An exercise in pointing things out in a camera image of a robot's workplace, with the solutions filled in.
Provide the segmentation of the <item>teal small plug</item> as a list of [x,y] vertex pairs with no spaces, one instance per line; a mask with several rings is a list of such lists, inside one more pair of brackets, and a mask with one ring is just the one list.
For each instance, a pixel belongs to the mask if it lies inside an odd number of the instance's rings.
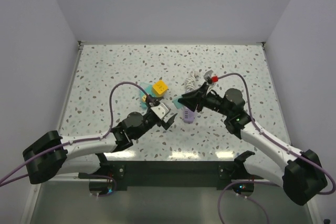
[[178,98],[172,100],[172,103],[174,104],[174,106],[175,106],[177,109],[181,109],[181,108],[183,108],[183,105],[179,102],[179,99],[178,99]]

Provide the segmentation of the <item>yellow cube socket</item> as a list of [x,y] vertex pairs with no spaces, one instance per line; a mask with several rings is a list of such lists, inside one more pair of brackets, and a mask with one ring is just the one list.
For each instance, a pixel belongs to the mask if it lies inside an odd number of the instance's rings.
[[168,86],[163,80],[159,80],[152,85],[152,92],[156,97],[163,97],[168,89]]

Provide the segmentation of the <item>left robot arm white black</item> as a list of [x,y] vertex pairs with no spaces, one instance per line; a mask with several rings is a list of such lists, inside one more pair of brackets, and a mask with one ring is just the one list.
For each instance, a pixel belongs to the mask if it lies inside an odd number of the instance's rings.
[[105,177],[109,165],[98,160],[98,154],[122,152],[154,126],[167,130],[174,123],[175,116],[168,116],[171,109],[160,98],[147,107],[145,114],[128,114],[103,136],[74,137],[47,132],[23,151],[30,183],[41,184],[58,174],[76,172]]

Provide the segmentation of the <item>teal triangular socket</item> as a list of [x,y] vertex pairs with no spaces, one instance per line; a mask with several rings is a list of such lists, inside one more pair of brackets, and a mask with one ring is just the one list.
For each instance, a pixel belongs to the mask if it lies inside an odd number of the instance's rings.
[[[153,93],[152,93],[152,86],[148,83],[145,83],[145,82],[141,82],[140,83],[140,87],[149,95],[152,95],[153,96]],[[141,108],[142,109],[147,109],[148,107],[146,106],[146,95],[145,93],[140,90],[140,93],[139,93],[139,96],[140,96],[140,105],[141,105]]]

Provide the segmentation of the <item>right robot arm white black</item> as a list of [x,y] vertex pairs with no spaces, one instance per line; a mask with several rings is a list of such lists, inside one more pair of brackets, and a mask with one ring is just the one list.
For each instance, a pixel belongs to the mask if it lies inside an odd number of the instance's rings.
[[300,206],[321,193],[328,182],[315,152],[303,152],[264,130],[244,110],[245,101],[240,90],[228,89],[221,97],[208,88],[204,83],[197,90],[183,94],[178,102],[193,112],[207,108],[224,115],[224,124],[230,134],[253,145],[272,160],[269,165],[246,160],[237,162],[234,165],[237,177],[246,178],[251,174],[267,179],[282,187]]

